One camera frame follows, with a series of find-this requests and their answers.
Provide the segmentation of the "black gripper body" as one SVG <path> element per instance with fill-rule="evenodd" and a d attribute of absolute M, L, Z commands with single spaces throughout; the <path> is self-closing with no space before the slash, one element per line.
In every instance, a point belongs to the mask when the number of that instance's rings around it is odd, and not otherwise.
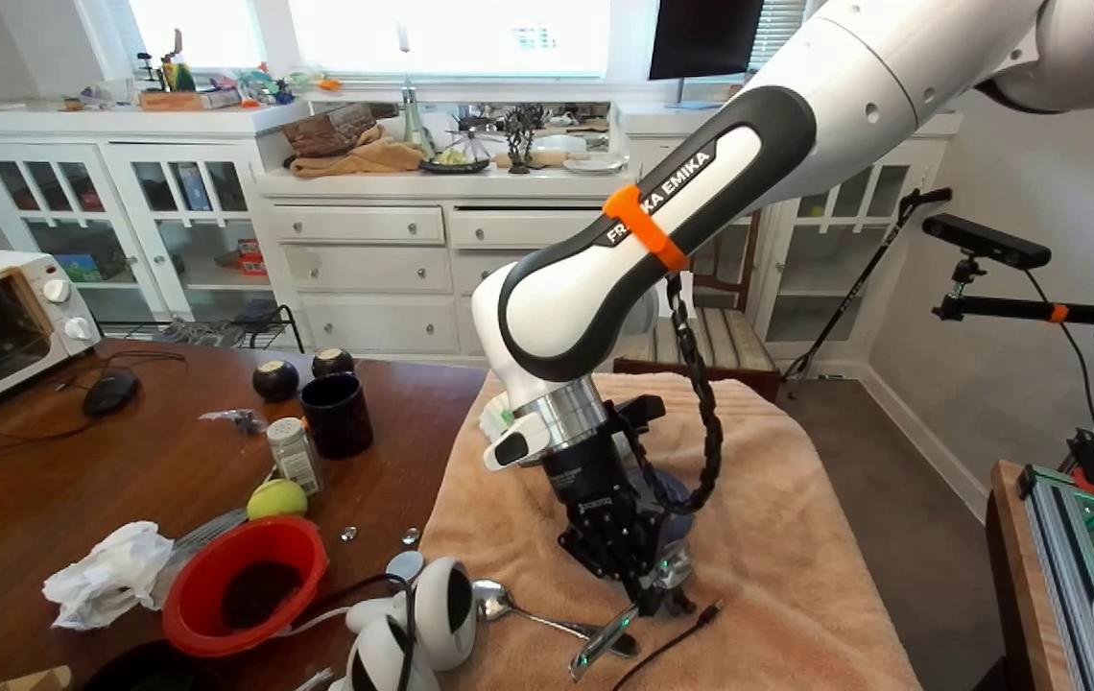
<path fill-rule="evenodd" d="M 612 403 L 587 442 L 547 460 L 567 515 L 559 547 L 594 576 L 648 576 L 687 538 L 687 490 L 641 446 L 660 416 L 660 396 Z"/>

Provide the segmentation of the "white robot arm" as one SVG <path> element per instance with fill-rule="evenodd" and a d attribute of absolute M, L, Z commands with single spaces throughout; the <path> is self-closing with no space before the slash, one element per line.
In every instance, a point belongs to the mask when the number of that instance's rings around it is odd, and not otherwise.
<path fill-rule="evenodd" d="M 735 215 L 859 172 L 967 89 L 1037 117 L 1094 108 L 1094 0 L 824 0 L 585 232 L 471 292 L 516 412 L 486 460 L 541 466 L 567 511 L 559 547 L 641 616 L 685 603 L 685 535 L 709 490 L 648 467 L 644 398 L 612 403 L 593 384 L 630 307 Z"/>

